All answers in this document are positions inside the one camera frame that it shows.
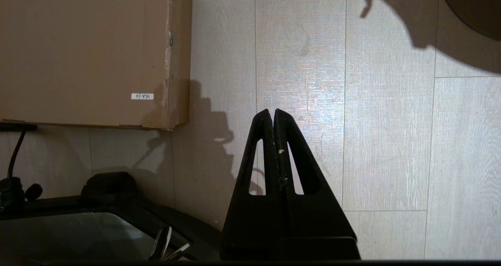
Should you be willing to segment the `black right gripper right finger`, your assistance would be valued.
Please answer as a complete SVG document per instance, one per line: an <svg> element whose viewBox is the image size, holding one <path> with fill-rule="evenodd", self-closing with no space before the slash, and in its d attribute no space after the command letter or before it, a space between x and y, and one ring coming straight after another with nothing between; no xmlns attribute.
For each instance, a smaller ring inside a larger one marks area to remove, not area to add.
<svg viewBox="0 0 501 266"><path fill-rule="evenodd" d="M292 115L281 109L274 113L274 143L288 234L354 239L355 232L299 126Z"/></svg>

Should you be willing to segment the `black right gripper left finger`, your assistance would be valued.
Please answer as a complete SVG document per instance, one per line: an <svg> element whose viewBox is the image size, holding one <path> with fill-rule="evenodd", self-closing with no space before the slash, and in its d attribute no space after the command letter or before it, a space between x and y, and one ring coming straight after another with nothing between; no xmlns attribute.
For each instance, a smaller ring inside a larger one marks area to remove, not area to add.
<svg viewBox="0 0 501 266"><path fill-rule="evenodd" d="M263 142L265 195L249 193L258 141ZM236 185L223 227L226 239L263 239L280 232L281 187L277 145L270 111L252 120Z"/></svg>

